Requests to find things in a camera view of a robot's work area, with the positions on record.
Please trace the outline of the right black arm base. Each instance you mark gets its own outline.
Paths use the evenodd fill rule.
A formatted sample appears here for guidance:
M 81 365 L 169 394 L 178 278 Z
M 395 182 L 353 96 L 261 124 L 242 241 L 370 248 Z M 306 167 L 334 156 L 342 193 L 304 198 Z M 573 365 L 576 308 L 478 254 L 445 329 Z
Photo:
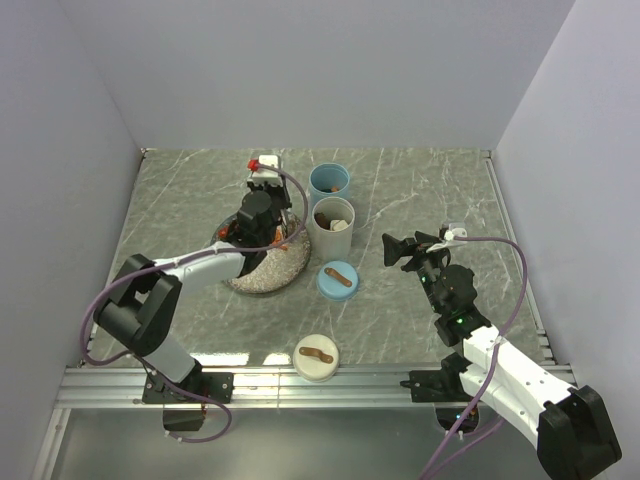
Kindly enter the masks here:
M 433 403 L 438 424 L 449 431 L 461 417 L 471 396 L 443 370 L 412 370 L 400 386 L 410 390 L 413 403 Z

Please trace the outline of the white lid brown handle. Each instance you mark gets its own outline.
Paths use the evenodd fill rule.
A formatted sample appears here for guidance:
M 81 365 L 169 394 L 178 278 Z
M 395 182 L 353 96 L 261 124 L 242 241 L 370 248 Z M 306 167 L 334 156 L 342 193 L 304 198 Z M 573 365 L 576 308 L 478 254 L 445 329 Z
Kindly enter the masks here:
M 293 365 L 299 376 L 311 382 L 329 380 L 338 370 L 340 353 L 336 343 L 321 334 L 302 338 L 294 349 Z

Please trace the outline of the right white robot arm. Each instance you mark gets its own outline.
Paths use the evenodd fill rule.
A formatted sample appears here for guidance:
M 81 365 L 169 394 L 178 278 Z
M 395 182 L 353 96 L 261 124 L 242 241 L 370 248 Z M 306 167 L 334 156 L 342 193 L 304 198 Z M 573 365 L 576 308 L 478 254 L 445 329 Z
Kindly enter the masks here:
M 404 387 L 415 403 L 467 402 L 451 432 L 484 402 L 533 445 L 550 478 L 595 478 L 622 458 L 604 400 L 550 374 L 507 340 L 506 327 L 480 313 L 473 271 L 451 261 L 452 248 L 470 240 L 463 227 L 382 236 L 385 266 L 408 260 L 402 269 L 417 274 L 437 333 L 453 350 L 439 370 L 411 371 Z

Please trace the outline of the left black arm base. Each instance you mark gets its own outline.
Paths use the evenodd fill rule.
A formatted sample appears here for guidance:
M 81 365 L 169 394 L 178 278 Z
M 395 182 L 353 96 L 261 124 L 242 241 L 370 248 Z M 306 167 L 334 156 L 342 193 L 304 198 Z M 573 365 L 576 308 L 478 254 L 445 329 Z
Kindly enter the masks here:
M 192 433 L 204 426 L 209 406 L 231 402 L 233 388 L 231 372 L 197 371 L 173 387 L 160 374 L 149 373 L 141 402 L 163 407 L 163 426 L 170 433 Z

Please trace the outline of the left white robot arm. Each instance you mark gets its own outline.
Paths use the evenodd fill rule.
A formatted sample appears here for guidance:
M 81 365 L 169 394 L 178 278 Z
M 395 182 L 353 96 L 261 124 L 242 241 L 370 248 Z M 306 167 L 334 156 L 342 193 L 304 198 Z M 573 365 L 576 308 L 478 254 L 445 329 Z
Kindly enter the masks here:
M 91 313 L 126 350 L 166 379 L 178 401 L 206 395 L 201 364 L 169 334 L 180 296 L 252 273 L 273 247 L 291 207 L 286 180 L 248 183 L 227 230 L 206 249 L 173 260 L 129 257 Z

